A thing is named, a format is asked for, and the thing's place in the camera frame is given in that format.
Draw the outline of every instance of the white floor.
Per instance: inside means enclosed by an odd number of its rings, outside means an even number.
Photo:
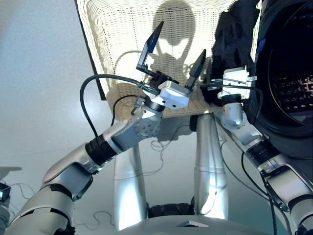
[[[73,0],[0,0],[0,179],[38,190],[42,176],[54,162],[92,139],[79,103],[81,83],[92,74]],[[104,131],[111,113],[100,100],[95,83],[87,87],[85,100],[97,130]],[[161,164],[150,141],[140,144],[145,171]],[[163,169],[145,178],[150,205],[190,201],[195,142],[194,133],[181,136],[165,150]],[[226,161],[249,183],[240,170],[240,153],[229,147],[225,144],[223,148]],[[113,163],[104,167],[75,204],[75,223],[96,229],[92,215],[103,210],[112,213]],[[228,189],[229,219],[272,233],[268,204],[230,175]],[[25,186],[23,191],[26,197],[32,195]],[[25,202],[18,186],[13,186],[11,203],[20,209]],[[96,216],[99,228],[90,231],[81,225],[77,234],[115,232],[108,215]],[[280,223],[279,234],[286,234]]]

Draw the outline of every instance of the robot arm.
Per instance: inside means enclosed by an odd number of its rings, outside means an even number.
[[[137,65],[137,69],[152,76],[147,87],[154,89],[145,89],[146,98],[137,99],[128,120],[116,123],[53,165],[45,174],[41,189],[23,206],[6,235],[73,235],[73,202],[80,199],[92,184],[92,176],[115,155],[145,138],[156,136],[165,107],[179,109],[188,106],[188,96],[204,65],[205,50],[194,63],[184,87],[159,71],[148,70],[144,63],[148,52],[153,51],[162,25],[163,22],[147,40]]]
[[[312,182],[293,167],[288,157],[276,150],[262,133],[248,122],[242,110],[242,94],[238,89],[231,92],[222,91],[219,95],[223,104],[223,110],[216,113],[219,125],[245,152],[265,179],[268,194],[283,212],[289,214],[296,234],[305,235],[309,234],[309,231],[313,232]]]
[[[146,103],[128,120],[118,122],[53,165],[45,174],[41,189],[23,206],[6,235],[74,234],[73,202],[89,188],[92,176],[113,156],[157,134],[162,114]]]

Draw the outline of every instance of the wicker basket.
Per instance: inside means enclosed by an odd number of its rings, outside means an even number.
[[[191,65],[207,49],[211,56],[219,15],[234,0],[77,0],[77,9],[97,74],[109,73],[138,81],[147,76],[136,65],[145,41],[164,21],[154,53],[147,64],[185,84]],[[254,29],[251,54],[254,58],[259,21]],[[189,105],[179,110],[165,109],[164,117],[180,117],[212,112],[219,107],[207,104],[197,83]],[[110,108],[121,96],[143,95],[132,84],[101,79]],[[123,99],[116,106],[116,118],[130,115],[135,98]]]

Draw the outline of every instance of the silver robot arm segment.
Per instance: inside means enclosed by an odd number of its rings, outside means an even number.
[[[73,234],[73,202],[89,188],[92,175],[113,156],[155,136],[163,109],[151,103],[142,104],[128,120],[118,122],[59,160],[48,170],[41,189],[27,201],[6,235]]]
[[[239,102],[224,104],[216,113],[219,125],[245,152],[266,181],[268,194],[275,204],[288,213],[297,235],[313,231],[313,184],[293,167],[288,157],[278,152],[248,122]]]

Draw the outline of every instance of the cable connector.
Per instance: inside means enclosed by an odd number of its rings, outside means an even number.
[[[136,100],[136,103],[135,103],[135,106],[131,112],[132,115],[134,115],[136,109],[142,104],[142,102],[145,102],[146,99],[141,97],[141,96],[138,96],[137,100]]]
[[[150,85],[148,85],[148,84],[146,84],[146,83],[144,83],[144,82],[142,82],[142,81],[139,83],[138,87],[139,87],[140,89],[142,89],[142,90],[144,90],[144,91],[146,91],[146,92],[149,92],[149,93],[151,93],[151,94],[154,94],[154,95],[158,95],[158,94],[160,94],[160,92],[161,92],[160,89],[155,88],[155,87],[152,87],[152,86],[150,86]]]

